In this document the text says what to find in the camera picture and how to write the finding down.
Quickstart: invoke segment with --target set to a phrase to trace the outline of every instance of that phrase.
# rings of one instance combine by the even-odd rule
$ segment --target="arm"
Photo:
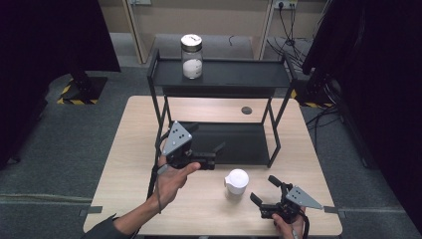
[[[166,159],[162,156],[158,161],[158,165],[163,165],[165,163]],[[130,238],[143,226],[143,224],[159,213],[158,195],[161,209],[164,209],[174,200],[177,191],[184,186],[187,176],[198,170],[200,166],[201,165],[198,162],[192,162],[182,169],[169,167],[157,177],[157,184],[155,185],[153,194],[138,207],[123,216],[116,218],[112,222],[113,228],[111,228],[116,231],[114,230],[114,233],[112,233],[113,236],[105,238]],[[105,222],[100,223],[96,227],[101,227]],[[96,233],[96,231],[99,231],[99,228],[96,229],[96,227],[87,232],[83,238],[99,238]]]

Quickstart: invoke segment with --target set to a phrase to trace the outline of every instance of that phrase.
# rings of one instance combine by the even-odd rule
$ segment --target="power outlet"
[[[283,3],[282,10],[292,10],[298,7],[298,0],[282,0],[282,1],[276,1],[274,4],[274,8],[280,9],[279,5],[281,2]]]

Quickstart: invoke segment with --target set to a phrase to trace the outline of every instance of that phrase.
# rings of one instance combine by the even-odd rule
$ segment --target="white cup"
[[[229,193],[228,196],[240,196],[245,192],[246,186],[249,183],[249,176],[246,171],[242,169],[233,169],[229,175],[224,178],[224,185]]]

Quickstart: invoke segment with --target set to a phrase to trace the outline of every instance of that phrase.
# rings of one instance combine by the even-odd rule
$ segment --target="glass jar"
[[[189,34],[181,39],[183,76],[196,79],[202,75],[202,38]]]

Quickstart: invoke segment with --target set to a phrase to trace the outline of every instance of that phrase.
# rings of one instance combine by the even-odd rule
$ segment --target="jar lid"
[[[183,51],[194,53],[202,49],[202,38],[194,34],[184,35],[181,45]]]

